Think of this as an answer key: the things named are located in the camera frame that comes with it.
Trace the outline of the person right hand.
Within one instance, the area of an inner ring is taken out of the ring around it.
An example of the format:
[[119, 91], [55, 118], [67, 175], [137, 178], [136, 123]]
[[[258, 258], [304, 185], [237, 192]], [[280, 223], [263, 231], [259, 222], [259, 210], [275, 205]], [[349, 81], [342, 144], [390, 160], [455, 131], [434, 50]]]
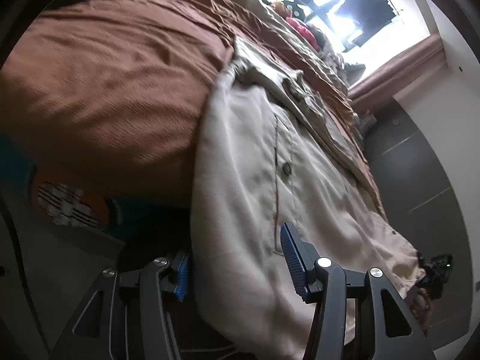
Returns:
[[421, 330], [427, 335], [433, 311], [428, 291], [424, 288], [413, 287], [408, 292], [405, 302]]

